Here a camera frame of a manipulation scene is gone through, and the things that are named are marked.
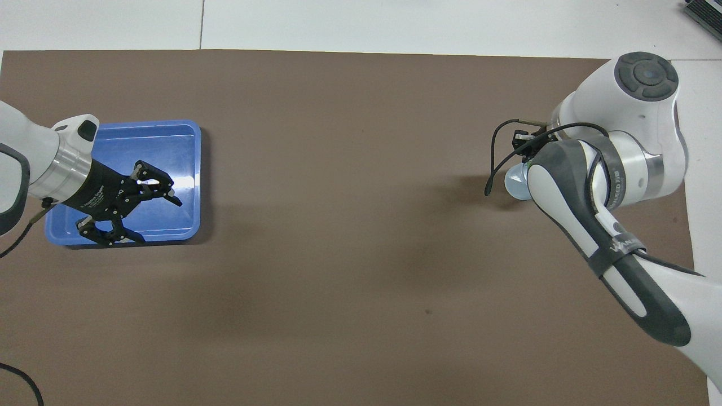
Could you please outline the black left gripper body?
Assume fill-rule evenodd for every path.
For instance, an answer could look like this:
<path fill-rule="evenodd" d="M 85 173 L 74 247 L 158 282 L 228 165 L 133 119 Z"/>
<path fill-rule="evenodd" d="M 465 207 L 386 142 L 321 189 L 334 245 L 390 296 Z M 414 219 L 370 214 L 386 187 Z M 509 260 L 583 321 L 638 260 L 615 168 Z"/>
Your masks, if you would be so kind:
<path fill-rule="evenodd" d="M 122 175 L 98 160 L 93 160 L 87 177 L 80 188 L 67 200 L 58 203 L 105 221 L 113 216 L 129 215 L 139 204 L 137 182 Z"/>

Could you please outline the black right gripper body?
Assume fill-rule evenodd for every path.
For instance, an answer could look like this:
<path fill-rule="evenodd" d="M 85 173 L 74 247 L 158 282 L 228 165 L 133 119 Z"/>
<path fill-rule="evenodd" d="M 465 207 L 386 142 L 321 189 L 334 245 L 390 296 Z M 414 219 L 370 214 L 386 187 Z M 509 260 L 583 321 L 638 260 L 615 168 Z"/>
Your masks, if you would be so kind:
<path fill-rule="evenodd" d="M 513 134 L 512 139 L 512 147 L 513 147 L 513 154 L 514 155 L 537 155 L 539 150 L 542 149 L 544 146 L 544 139 L 541 139 L 541 141 L 536 141 L 533 144 L 529 144 L 526 147 L 522 149 L 522 147 L 527 144 L 528 142 L 531 142 L 535 139 L 537 139 L 540 135 L 542 135 L 545 131 L 544 130 L 537 130 L 534 132 L 529 133 L 528 131 L 524 130 L 516 130 Z"/>

